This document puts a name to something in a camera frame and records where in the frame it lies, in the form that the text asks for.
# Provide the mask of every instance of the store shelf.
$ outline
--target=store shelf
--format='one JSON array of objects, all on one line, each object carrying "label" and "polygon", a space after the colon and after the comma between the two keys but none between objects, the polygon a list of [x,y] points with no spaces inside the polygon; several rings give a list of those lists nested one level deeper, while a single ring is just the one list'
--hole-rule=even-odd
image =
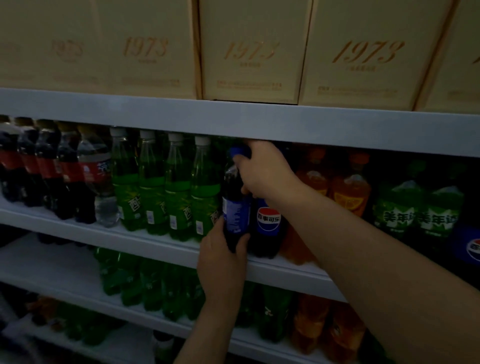
[{"label": "store shelf", "polygon": [[[185,317],[172,322],[161,312],[146,312],[142,305],[123,306],[119,295],[103,293],[91,251],[74,244],[41,244],[34,234],[0,248],[0,281],[182,338],[193,325]],[[229,351],[272,364],[330,363],[320,350],[302,355],[287,339],[273,344],[262,340],[253,328],[234,329]]]},{"label": "store shelf", "polygon": [[480,157],[480,115],[0,88],[0,114],[242,138]]},{"label": "store shelf", "polygon": [[154,364],[152,331],[127,324],[110,332],[103,343],[87,346],[81,341],[72,341],[50,326],[35,326],[27,315],[14,324],[17,333],[24,333],[62,348],[72,350],[106,364]]},{"label": "store shelf", "polygon": [[[122,226],[108,229],[98,224],[85,225],[59,220],[43,207],[25,207],[0,197],[0,224],[42,232],[104,248],[196,268],[199,245],[178,242],[170,236],[153,236],[145,230],[129,232]],[[315,264],[296,266],[281,256],[274,259],[249,257],[247,280],[291,291],[345,301],[328,274]]]}]

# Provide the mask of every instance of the cardboard box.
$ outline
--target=cardboard box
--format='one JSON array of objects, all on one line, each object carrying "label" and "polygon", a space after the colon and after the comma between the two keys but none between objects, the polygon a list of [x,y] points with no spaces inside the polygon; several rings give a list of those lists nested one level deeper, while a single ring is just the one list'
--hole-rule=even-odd
[{"label": "cardboard box", "polygon": [[40,24],[30,46],[41,48],[35,56],[41,88],[46,90],[103,93],[107,64],[101,57],[101,28],[91,3],[85,0],[43,0],[35,5],[30,23]]},{"label": "cardboard box", "polygon": [[299,104],[412,110],[452,0],[314,0]]},{"label": "cardboard box", "polygon": [[0,87],[40,88],[38,1],[6,1],[0,11]]},{"label": "cardboard box", "polygon": [[480,1],[461,0],[416,110],[480,114]]},{"label": "cardboard box", "polygon": [[205,99],[296,104],[311,0],[201,0]]},{"label": "cardboard box", "polygon": [[108,93],[201,98],[198,3],[96,0]]}]

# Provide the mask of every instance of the human hand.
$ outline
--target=human hand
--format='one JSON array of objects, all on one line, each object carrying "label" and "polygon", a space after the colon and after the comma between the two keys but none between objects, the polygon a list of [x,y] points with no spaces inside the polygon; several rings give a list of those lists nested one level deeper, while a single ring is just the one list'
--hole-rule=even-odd
[{"label": "human hand", "polygon": [[269,206],[288,191],[299,179],[290,169],[287,161],[275,145],[264,140],[247,140],[252,158],[236,155],[233,161],[243,181],[242,192],[251,192],[267,200]]},{"label": "human hand", "polygon": [[243,284],[247,271],[247,243],[243,235],[233,254],[223,234],[223,216],[200,243],[197,272],[205,292],[205,305],[215,315],[235,319],[240,309]]}]

